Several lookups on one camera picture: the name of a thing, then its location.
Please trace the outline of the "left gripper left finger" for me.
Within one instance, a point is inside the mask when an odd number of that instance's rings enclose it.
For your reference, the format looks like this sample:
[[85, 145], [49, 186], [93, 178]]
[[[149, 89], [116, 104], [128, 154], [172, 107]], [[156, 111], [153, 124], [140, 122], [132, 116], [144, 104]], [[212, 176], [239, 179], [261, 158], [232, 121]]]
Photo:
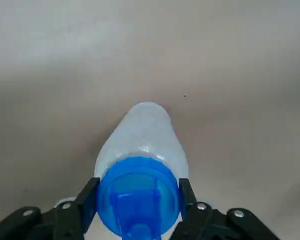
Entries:
[[100, 178], [91, 178], [74, 200], [42, 213], [19, 208], [0, 221], [0, 240], [83, 240], [97, 212]]

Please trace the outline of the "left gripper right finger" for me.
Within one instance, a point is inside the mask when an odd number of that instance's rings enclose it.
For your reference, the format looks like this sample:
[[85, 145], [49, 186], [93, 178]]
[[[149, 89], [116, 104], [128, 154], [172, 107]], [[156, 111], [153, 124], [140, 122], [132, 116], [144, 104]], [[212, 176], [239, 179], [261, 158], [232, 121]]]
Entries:
[[222, 213], [198, 201], [189, 179], [179, 180], [182, 221], [170, 240], [279, 240], [251, 211], [235, 207]]

